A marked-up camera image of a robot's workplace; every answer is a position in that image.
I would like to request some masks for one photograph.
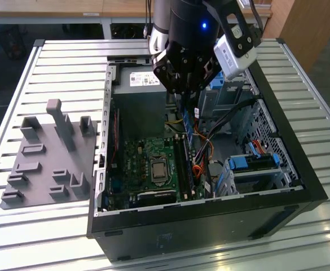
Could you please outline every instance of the yellow wire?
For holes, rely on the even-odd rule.
[[[177,124],[180,123],[182,121],[182,119],[180,120],[172,120],[172,121],[165,121],[165,124]]]

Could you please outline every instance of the black cable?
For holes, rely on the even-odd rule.
[[[183,134],[183,133],[185,133],[185,131],[181,132],[180,130],[178,130],[178,129],[176,129],[175,127],[173,127],[171,124],[166,123],[166,125],[167,125],[168,127],[170,127],[171,129],[173,129],[173,130],[174,130],[176,133],[178,133],[178,134]]]
[[[145,6],[146,6],[145,26],[146,26],[146,29],[148,29],[147,28],[147,0],[144,0],[144,3],[145,3]]]
[[[214,179],[215,178],[218,178],[219,177],[219,175],[216,175],[216,176],[211,176],[211,183],[213,184],[213,185],[216,185],[217,184],[217,182],[218,182],[218,180],[216,181],[216,182],[214,182]]]
[[[244,100],[244,101],[238,103],[234,107],[232,107],[228,111],[228,113],[226,113],[224,116],[222,116],[221,118],[219,118],[216,121],[216,123],[211,128],[210,132],[208,133],[207,138],[210,139],[215,133],[220,131],[221,127],[223,127],[226,123],[228,123],[235,116],[235,114],[238,112],[238,110],[242,109],[243,107],[252,106],[253,104],[255,104],[256,101],[257,101],[257,98],[247,99],[247,100]]]
[[[217,163],[217,164],[219,164],[220,166],[223,167],[223,162],[221,162],[221,161],[219,161],[219,160],[214,160],[214,163]]]
[[[215,134],[220,131],[221,127],[223,127],[225,124],[227,124],[232,118],[233,116],[238,112],[238,110],[242,109],[243,107],[246,106],[252,106],[255,104],[255,102],[257,101],[257,97],[256,98],[252,98],[252,99],[247,99],[244,100],[240,103],[238,103],[237,105],[235,105],[234,107],[232,107],[230,109],[230,111],[228,111],[228,113],[226,113],[224,116],[220,117],[216,123],[214,124],[214,126],[211,128],[210,132],[207,134],[206,136],[206,142],[205,144],[199,149],[199,151],[197,152],[196,156],[195,156],[195,162],[198,163],[209,143],[209,141],[215,136]]]
[[[151,4],[152,4],[152,0],[147,0],[147,5],[148,5],[148,14],[149,14],[149,17],[148,17],[148,28],[147,28],[147,31],[148,33],[151,33]]]
[[[205,159],[204,159],[204,168],[205,168],[205,182],[207,182],[210,185],[210,193],[208,198],[212,198],[212,180],[211,180],[211,174],[210,174],[210,169],[209,169],[209,149],[206,148],[205,150]]]
[[[259,13],[256,10],[255,4],[254,4],[254,0],[249,0],[249,3],[250,3],[251,11],[254,14],[254,17],[255,17],[255,19],[257,21],[257,25],[259,26],[259,29],[261,31],[261,36],[262,36],[262,34],[264,33],[264,26],[262,24],[262,20],[260,18]]]

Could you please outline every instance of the green motherboard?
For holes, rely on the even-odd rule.
[[[163,158],[167,180],[152,182],[151,161]],[[126,141],[124,153],[124,191],[178,190],[172,138],[150,138]]]
[[[139,193],[176,191],[181,202],[173,138],[147,138],[125,141],[121,176],[112,179],[112,204],[115,209],[131,208]],[[203,188],[196,187],[192,199],[200,199]]]

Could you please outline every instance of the wooden table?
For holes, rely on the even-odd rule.
[[[99,23],[106,39],[111,39],[111,23],[144,23],[144,0],[0,0],[0,24]],[[258,12],[265,25],[269,8]],[[256,20],[249,8],[243,9],[249,24]],[[235,17],[230,20],[236,23]]]

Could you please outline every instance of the ram slot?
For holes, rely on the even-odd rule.
[[[191,192],[188,193],[187,163],[184,155],[183,141],[182,138],[174,137],[173,145],[181,199],[187,200],[189,199]]]

